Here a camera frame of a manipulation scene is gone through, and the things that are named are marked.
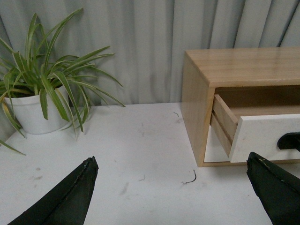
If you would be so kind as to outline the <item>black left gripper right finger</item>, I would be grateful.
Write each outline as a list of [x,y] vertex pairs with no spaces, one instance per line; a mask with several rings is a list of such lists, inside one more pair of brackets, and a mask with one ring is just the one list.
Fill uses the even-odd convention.
[[247,176],[274,225],[300,223],[300,179],[255,152],[247,159]]

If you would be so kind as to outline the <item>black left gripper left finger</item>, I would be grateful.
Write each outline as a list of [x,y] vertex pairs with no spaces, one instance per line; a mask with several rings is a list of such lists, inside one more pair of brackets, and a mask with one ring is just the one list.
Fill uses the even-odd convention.
[[98,164],[89,157],[11,225],[83,225],[92,199]]

